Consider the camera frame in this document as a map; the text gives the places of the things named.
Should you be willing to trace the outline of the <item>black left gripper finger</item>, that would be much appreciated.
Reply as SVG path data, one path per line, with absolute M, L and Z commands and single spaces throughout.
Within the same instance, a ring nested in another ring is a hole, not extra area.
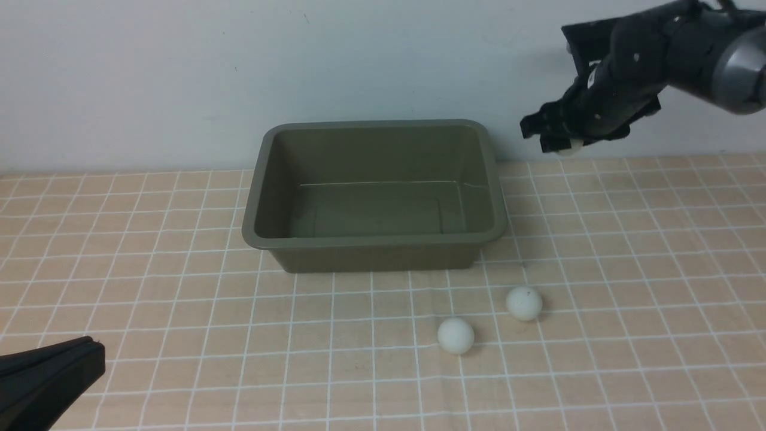
M 106 371 L 91 336 L 1 357 L 1 429 L 49 430 Z

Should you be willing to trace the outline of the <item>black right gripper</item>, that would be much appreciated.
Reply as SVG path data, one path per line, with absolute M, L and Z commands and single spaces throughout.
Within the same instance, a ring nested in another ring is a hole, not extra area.
M 520 121 L 522 138 L 539 135 L 542 153 L 554 153 L 570 139 L 587 146 L 624 138 L 640 112 L 667 87 L 663 26 L 673 13 L 637 12 L 619 19 L 607 56 L 578 75 L 560 102 L 544 103 Z

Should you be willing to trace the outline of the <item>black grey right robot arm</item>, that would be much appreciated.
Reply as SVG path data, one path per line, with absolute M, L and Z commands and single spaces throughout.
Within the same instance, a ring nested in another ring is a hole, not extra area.
M 764 11 L 731 1 L 673 1 L 628 16 L 563 26 L 577 76 L 522 118 L 522 137 L 563 154 L 629 136 L 673 87 L 735 115 L 764 109 Z

